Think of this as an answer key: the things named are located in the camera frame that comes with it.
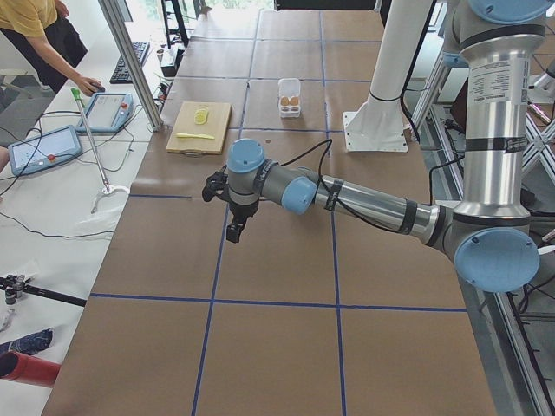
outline yellow shirt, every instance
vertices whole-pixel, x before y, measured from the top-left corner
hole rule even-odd
[[[54,0],[0,0],[0,28],[23,36],[43,36],[57,18]]]

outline clear plastic container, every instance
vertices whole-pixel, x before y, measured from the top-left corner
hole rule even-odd
[[[284,119],[301,115],[301,81],[297,78],[282,78],[277,85],[279,115]]]

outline black keyboard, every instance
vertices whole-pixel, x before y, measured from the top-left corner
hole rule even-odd
[[[133,49],[135,51],[135,55],[139,60],[140,65],[145,63],[147,59],[147,52],[150,43],[148,42],[133,42]],[[129,70],[127,69],[123,58],[120,56],[117,65],[115,66],[114,73],[112,74],[112,78],[110,78],[110,84],[131,84],[131,75],[129,74]]]

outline blue joint cap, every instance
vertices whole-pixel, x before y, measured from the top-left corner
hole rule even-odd
[[[460,54],[443,52],[443,63],[449,68],[468,68],[468,62]]]
[[[233,142],[227,157],[227,167],[235,173],[248,173],[264,163],[264,148],[253,139]]]
[[[510,292],[530,282],[539,267],[536,244],[513,228],[474,233],[454,255],[460,278],[486,292]]]
[[[307,177],[294,178],[285,188],[281,197],[281,205],[287,211],[295,212],[298,215],[304,214],[312,204],[316,190],[316,184]]]
[[[468,0],[472,11],[497,24],[521,24],[545,14],[555,0]]]

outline green tip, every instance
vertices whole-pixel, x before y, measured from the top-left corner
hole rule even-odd
[[[73,94],[73,98],[75,98],[76,100],[81,99],[81,93],[77,88],[71,88],[71,94]]]

